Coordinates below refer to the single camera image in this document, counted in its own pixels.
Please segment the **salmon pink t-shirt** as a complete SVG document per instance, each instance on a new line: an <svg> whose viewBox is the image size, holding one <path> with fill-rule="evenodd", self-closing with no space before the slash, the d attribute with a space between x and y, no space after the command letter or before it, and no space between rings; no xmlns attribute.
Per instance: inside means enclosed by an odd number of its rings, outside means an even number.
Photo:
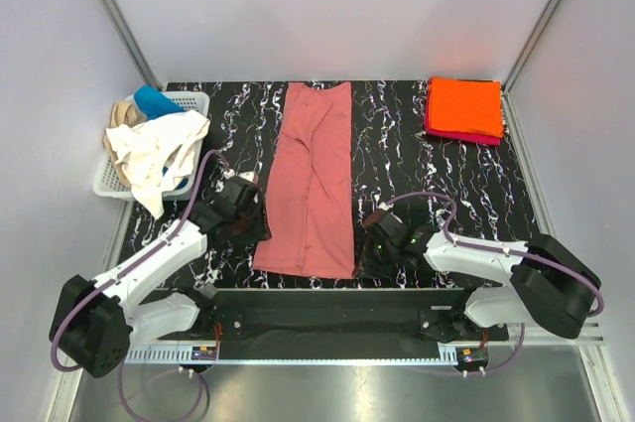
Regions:
<svg viewBox="0 0 635 422"><path fill-rule="evenodd" d="M265 193L270 239L253 267L290 276L349 279L355 267L348 82L288 86Z"/></svg>

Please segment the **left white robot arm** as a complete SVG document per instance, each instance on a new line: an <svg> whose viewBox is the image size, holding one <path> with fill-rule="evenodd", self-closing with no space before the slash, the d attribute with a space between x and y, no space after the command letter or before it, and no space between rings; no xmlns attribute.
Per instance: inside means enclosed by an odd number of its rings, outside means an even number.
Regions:
<svg viewBox="0 0 635 422"><path fill-rule="evenodd" d="M58 357L63 352L74 369L99 378L138 346L176 333L206 337L214 325L212 291L149 296L215 245L270 236L257 174L227 177L212 199L189 202L183 216L137 254L91 279L75 275L63 284L49 333L54 367L66 369Z"/></svg>

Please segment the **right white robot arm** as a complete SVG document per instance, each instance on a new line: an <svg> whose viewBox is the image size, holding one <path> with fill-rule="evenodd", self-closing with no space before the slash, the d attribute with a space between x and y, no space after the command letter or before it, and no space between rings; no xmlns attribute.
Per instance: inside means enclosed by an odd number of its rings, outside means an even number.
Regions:
<svg viewBox="0 0 635 422"><path fill-rule="evenodd" d="M359 277L382 278L399 268L459 273L491 281L473 290L450 314L453 332L472 339L498 324L535 323L574 340L590 316L600 279L548 234L530 241L494 242L411 227L380 209L363 223Z"/></svg>

